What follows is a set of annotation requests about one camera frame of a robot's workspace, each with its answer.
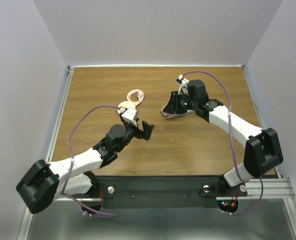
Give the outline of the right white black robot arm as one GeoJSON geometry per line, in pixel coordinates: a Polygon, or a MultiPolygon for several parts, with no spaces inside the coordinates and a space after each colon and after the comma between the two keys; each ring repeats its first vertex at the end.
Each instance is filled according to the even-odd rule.
{"type": "Polygon", "coordinates": [[[283,153],[277,132],[255,126],[231,112],[217,99],[210,99],[205,84],[199,80],[187,80],[180,75],[177,91],[171,92],[169,102],[161,109],[165,119],[195,113],[205,121],[218,126],[237,140],[245,149],[241,164],[221,175],[218,191],[223,195],[232,193],[236,186],[253,178],[260,178],[283,163],[283,153]]]}

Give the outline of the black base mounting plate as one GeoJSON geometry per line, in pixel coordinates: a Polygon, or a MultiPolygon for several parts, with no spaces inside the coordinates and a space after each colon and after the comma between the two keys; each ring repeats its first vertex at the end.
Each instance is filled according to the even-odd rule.
{"type": "Polygon", "coordinates": [[[219,199],[247,196],[218,175],[92,176],[94,186],[76,198],[105,209],[216,208],[219,199]]]}

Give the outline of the pink round power strip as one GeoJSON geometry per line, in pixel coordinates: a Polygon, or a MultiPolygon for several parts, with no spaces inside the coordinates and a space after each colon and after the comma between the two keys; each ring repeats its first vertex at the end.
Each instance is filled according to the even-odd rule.
{"type": "Polygon", "coordinates": [[[135,116],[136,115],[136,106],[131,101],[123,101],[118,105],[117,109],[118,114],[121,116],[125,112],[127,112],[128,115],[135,116]]]}

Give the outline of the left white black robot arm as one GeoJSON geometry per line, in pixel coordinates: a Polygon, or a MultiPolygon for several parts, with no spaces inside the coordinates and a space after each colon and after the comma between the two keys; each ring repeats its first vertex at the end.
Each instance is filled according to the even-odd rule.
{"type": "Polygon", "coordinates": [[[16,186],[16,191],[32,214],[37,214],[60,196],[94,197],[99,184],[91,170],[103,168],[117,159],[133,138],[149,140],[154,125],[146,121],[143,128],[131,123],[113,125],[106,136],[87,151],[60,161],[33,163],[16,186]]]}

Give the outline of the pink cube adapter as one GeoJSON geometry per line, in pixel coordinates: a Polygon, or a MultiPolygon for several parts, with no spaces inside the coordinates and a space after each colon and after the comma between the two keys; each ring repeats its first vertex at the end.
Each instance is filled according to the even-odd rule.
{"type": "Polygon", "coordinates": [[[173,119],[173,118],[178,118],[178,117],[182,117],[182,116],[186,116],[186,115],[188,115],[188,114],[192,114],[193,113],[193,111],[192,110],[188,110],[186,113],[182,113],[182,114],[170,114],[170,113],[166,113],[166,112],[164,112],[164,109],[165,109],[165,105],[161,108],[161,111],[160,111],[160,114],[161,114],[161,116],[164,118],[164,119],[166,119],[166,120],[168,120],[168,119],[173,119]]]}

